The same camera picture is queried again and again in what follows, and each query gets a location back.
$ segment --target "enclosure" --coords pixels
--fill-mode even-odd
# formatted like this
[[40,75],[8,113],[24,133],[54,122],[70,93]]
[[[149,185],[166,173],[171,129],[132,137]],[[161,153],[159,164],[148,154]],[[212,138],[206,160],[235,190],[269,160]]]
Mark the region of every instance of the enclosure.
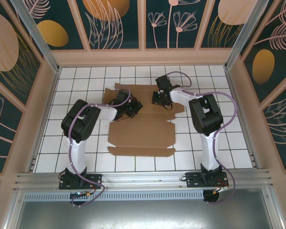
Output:
[[[166,119],[169,156],[116,155],[112,121],[98,120],[85,163],[106,189],[72,208],[80,190],[58,178],[64,117],[117,83],[153,87],[171,72],[188,92],[235,100],[218,136],[235,177],[220,199],[234,196],[207,205],[203,187],[180,179],[203,158],[185,107]],[[214,98],[225,125],[234,104]],[[286,228],[286,0],[0,0],[0,228],[74,227]]]

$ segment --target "flattened cardboard box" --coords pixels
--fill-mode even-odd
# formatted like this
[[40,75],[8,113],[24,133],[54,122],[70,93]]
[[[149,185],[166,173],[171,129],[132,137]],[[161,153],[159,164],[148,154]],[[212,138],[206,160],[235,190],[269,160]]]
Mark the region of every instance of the flattened cardboard box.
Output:
[[[184,112],[181,104],[174,104],[167,111],[162,106],[152,104],[156,85],[129,85],[131,92],[142,104],[142,110],[134,117],[111,122],[108,141],[115,147],[108,147],[116,156],[171,156],[175,149],[168,148],[176,143],[175,125],[167,120],[175,119],[175,114]],[[127,89],[116,83],[115,88]],[[103,102],[109,103],[116,92],[106,89]]]

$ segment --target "metal base plate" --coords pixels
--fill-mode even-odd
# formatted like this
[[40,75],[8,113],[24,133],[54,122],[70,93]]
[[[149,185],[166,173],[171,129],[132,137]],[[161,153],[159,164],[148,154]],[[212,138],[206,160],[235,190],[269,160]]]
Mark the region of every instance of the metal base plate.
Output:
[[[90,181],[101,183],[102,182],[102,175],[101,174],[87,174],[86,178]],[[101,189],[101,186],[94,185],[95,189]],[[84,189],[91,189],[90,183],[85,182],[83,186],[78,184],[74,184],[73,182],[69,182],[66,175],[61,175],[61,181],[59,183],[59,189],[61,190],[84,190]]]
[[186,185],[187,187],[220,187],[222,186],[221,182],[218,180],[220,179],[222,182],[224,182],[227,186],[229,186],[227,173],[221,172],[221,174],[212,180],[209,181],[209,184],[205,184],[204,181],[201,178],[200,172],[198,173],[186,173]]

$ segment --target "white tile floor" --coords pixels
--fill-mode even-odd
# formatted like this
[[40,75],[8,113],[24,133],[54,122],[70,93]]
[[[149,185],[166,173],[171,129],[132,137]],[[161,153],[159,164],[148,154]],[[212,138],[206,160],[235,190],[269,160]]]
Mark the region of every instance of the white tile floor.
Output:
[[[106,87],[115,83],[155,84],[155,79],[172,71],[182,71],[192,79],[191,92],[221,91],[230,93],[222,66],[138,66],[63,68],[51,105],[46,129],[37,156],[34,172],[61,172],[68,163],[66,137],[61,121],[77,99],[101,103]],[[172,84],[187,85],[179,73],[170,75]],[[219,102],[224,123],[233,115],[233,104],[224,96]],[[98,121],[86,148],[88,172],[171,171],[200,169],[202,146],[189,111],[177,114],[175,124],[176,152],[170,157],[113,156],[108,152],[109,121]],[[228,168],[252,168],[242,129],[236,118],[219,135],[219,159]]]

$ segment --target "purple cable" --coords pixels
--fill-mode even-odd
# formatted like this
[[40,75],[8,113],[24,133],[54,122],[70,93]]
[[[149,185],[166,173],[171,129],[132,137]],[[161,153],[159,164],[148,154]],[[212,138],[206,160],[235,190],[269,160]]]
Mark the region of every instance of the purple cable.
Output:
[[[122,102],[122,103],[120,103],[120,104],[117,104],[117,105],[87,104],[87,105],[83,106],[83,107],[80,109],[80,111],[76,114],[75,118],[72,120],[72,123],[71,123],[71,125],[70,125],[70,129],[69,129],[69,132],[68,132],[68,138],[69,138],[69,140],[70,140],[69,161],[70,161],[70,164],[71,164],[72,169],[74,170],[75,174],[78,175],[78,176],[79,176],[81,179],[83,179],[84,181],[86,181],[86,182],[88,182],[88,183],[90,183],[90,184],[92,184],[92,185],[101,186],[101,187],[103,188],[102,191],[101,191],[98,195],[96,195],[92,200],[86,201],[86,202],[83,203],[82,205],[79,205],[79,206],[78,206],[79,208],[80,208],[80,207],[85,207],[85,206],[87,206],[88,204],[92,203],[96,198],[98,198],[98,197],[105,191],[106,187],[105,187],[103,184],[99,184],[99,183],[93,182],[93,181],[88,180],[87,178],[83,177],[83,176],[76,170],[76,168],[74,167],[73,161],[72,161],[72,156],[71,156],[72,145],[73,145],[73,144],[72,144],[73,139],[71,138],[71,131],[72,131],[72,129],[73,129],[74,123],[75,123],[75,121],[77,120],[77,118],[80,116],[80,114],[83,112],[83,110],[86,109],[88,106],[96,106],[96,107],[98,107],[98,106],[103,106],[103,107],[104,107],[104,106],[107,106],[107,107],[118,107],[118,106],[122,106],[123,104],[125,104],[126,102],[128,102],[129,99],[130,99],[131,91],[130,91],[129,86],[127,86],[127,85],[125,85],[125,86],[128,87],[129,93],[128,93],[127,99],[126,99],[124,102]],[[75,198],[76,198],[76,196],[71,199],[71,203],[72,203],[73,207],[76,206],[76,205],[74,204],[74,202],[73,202],[73,200],[74,200]]]
[[230,174],[230,176],[231,176],[231,178],[232,178],[232,180],[233,180],[233,191],[232,191],[232,194],[229,196],[228,199],[223,200],[223,201],[220,201],[220,202],[211,202],[211,203],[212,203],[212,204],[222,204],[222,203],[225,203],[225,202],[229,201],[229,200],[233,197],[233,195],[234,195],[234,193],[235,193],[235,189],[236,189],[236,184],[235,184],[235,178],[234,178],[234,176],[232,175],[232,173],[230,172],[230,170],[227,169],[227,168],[226,168],[222,163],[220,163],[220,161],[217,159],[216,150],[215,150],[215,143],[216,143],[216,136],[219,134],[219,132],[220,132],[222,129],[224,129],[226,126],[230,125],[230,124],[233,122],[233,120],[235,119],[236,114],[237,114],[237,105],[236,105],[236,102],[235,102],[235,100],[232,98],[232,96],[230,96],[229,94],[223,93],[223,92],[207,92],[207,93],[202,93],[202,94],[196,94],[196,93],[187,92],[187,91],[185,91],[183,88],[184,88],[184,87],[191,87],[191,86],[192,86],[192,80],[191,80],[191,78],[190,78],[187,74],[185,74],[185,73],[183,73],[183,72],[178,72],[178,71],[174,71],[174,72],[168,73],[168,74],[166,74],[166,76],[168,76],[168,75],[170,75],[170,74],[173,74],[173,73],[180,73],[180,74],[186,76],[186,77],[189,79],[190,85],[189,85],[189,86],[182,86],[182,87],[181,87],[181,90],[182,90],[184,93],[186,93],[186,94],[188,94],[188,95],[193,95],[193,96],[204,96],[204,95],[208,95],[208,94],[221,94],[221,95],[224,95],[224,96],[228,97],[228,98],[233,102],[233,104],[234,104],[234,114],[233,114],[233,117],[230,119],[229,122],[227,122],[225,125],[223,125],[222,127],[220,127],[220,128],[215,132],[215,134],[214,134],[214,139],[213,139],[213,144],[212,144],[212,146],[213,146],[213,155],[214,155],[215,161],[216,161],[222,168],[224,168],[224,169],[227,171],[228,174]]

